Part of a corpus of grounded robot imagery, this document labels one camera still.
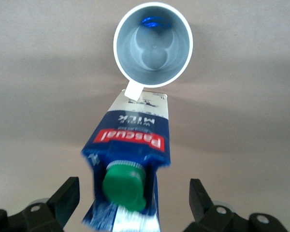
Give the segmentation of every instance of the cup handle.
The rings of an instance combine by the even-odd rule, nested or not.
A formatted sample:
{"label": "cup handle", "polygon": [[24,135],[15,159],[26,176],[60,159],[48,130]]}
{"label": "cup handle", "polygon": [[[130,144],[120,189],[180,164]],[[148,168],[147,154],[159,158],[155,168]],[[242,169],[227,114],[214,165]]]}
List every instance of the cup handle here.
{"label": "cup handle", "polygon": [[143,85],[135,81],[129,81],[128,86],[125,91],[125,96],[132,100],[139,100],[141,93],[143,91]]}

